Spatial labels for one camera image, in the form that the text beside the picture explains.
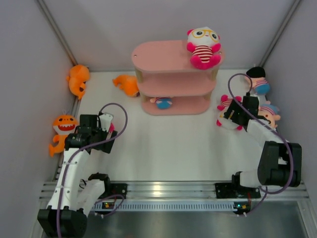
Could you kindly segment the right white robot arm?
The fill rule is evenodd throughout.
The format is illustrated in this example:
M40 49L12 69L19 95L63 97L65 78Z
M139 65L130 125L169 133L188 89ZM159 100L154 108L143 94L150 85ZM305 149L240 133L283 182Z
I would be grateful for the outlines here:
M242 197L249 188L275 185L285 190L301 183L302 147L284 139L276 130L280 120L278 110L270 102L259 103L258 97L246 95L229 99L224 119L244 129L260 145L262 152L258 167L239 171L232 176L231 191Z

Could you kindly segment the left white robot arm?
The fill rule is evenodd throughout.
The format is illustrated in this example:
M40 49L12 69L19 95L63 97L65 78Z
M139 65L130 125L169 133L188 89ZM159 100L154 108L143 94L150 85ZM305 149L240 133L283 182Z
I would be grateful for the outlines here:
M55 141L63 152L63 163L53 195L37 219L50 238L81 238L84 236L88 215L98 198L107 198L112 192L106 174L92 174L82 192L79 185L84 167L92 150L110 153L117 131L113 115L61 116L53 127Z

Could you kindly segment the orange shark plush near shelf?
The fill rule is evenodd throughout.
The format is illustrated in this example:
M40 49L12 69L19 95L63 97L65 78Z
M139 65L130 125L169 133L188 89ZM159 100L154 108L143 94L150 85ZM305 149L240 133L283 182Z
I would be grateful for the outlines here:
M137 85L137 77L134 75L119 75L112 80L115 87L118 87L129 97L138 97L140 92Z

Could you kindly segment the doll plush on bottom shelf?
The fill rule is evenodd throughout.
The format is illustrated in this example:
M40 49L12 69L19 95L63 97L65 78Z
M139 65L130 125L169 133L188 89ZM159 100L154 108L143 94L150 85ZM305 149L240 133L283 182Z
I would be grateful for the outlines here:
M172 98L171 97L155 97L150 98L150 102L154 103L156 107L160 110L168 109L172 106Z

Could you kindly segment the pink three-tier shelf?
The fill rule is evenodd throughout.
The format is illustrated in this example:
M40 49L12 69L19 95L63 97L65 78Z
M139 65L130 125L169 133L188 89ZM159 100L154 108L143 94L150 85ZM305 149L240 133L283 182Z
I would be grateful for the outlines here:
M219 65L199 70L190 64L186 40L141 43L132 52L143 110L154 116L194 115L208 110ZM171 97L172 106L160 110L150 98Z

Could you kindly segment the orange shark plush front-left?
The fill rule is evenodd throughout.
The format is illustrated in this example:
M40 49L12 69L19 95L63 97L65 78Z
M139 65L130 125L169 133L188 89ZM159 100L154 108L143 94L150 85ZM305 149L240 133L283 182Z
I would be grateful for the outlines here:
M65 139L70 133L75 132L76 126L79 125L77 119L72 115L60 115L53 122L53 129L56 135L53 137L53 144L49 145L49 154L59 154L64 151Z

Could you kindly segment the blue-hat doll plush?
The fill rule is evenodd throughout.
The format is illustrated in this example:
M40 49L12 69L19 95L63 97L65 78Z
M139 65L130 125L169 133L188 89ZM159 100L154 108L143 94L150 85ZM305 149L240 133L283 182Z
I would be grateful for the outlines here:
M277 122L280 121L279 108L271 104L270 101L265 101L259 106L259 116L265 117L271 128L277 128Z

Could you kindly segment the black-haired doll plush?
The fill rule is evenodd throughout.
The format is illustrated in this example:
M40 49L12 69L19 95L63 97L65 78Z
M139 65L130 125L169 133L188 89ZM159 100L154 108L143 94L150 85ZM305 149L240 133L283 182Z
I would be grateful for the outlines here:
M252 85L252 92L257 95L266 95L270 91L270 85L266 80L263 67L255 66L246 72L245 79Z

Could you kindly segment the orange shark plush back-left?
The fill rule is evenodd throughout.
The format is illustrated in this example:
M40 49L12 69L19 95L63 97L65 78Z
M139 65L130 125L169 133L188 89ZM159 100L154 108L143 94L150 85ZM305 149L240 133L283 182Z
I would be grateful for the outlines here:
M70 92L81 100L85 94L86 82L90 80L89 69L84 65L76 65L69 71L66 77Z

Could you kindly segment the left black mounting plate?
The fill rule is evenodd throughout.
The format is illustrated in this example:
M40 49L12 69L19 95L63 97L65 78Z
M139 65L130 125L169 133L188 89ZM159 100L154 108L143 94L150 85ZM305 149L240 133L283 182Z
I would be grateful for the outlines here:
M109 194L110 195L115 195L118 198L118 195L122 195L124 199L126 198L127 195L127 189L128 189L128 184L126 183L111 183L110 189L109 189Z

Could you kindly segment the black mounting plate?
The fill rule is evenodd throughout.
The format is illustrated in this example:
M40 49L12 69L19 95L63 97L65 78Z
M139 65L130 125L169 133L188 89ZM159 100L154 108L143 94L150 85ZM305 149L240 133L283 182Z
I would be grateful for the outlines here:
M118 195L122 195L124 199L126 198L127 195L127 189L128 189L128 184L126 183L111 183L110 189L109 189L109 194L110 195L115 195L118 198Z
M215 183L215 192L217 199L235 198L235 187L230 182Z

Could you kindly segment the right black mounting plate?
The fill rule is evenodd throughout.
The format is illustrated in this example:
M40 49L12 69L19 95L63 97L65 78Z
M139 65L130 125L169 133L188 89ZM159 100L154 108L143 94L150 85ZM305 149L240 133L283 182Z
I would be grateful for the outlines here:
M235 198L235 187L230 182L215 183L215 192L217 199Z

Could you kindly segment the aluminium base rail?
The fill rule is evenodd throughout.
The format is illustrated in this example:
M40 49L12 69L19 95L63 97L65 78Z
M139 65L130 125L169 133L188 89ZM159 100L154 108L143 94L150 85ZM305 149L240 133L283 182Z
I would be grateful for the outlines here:
M128 184L126 198L130 200L216 200L215 183L229 181L112 181ZM56 182L45 182L39 199L49 201L54 193ZM298 187L289 187L282 193L268 194L267 200L297 201L308 199L304 182Z

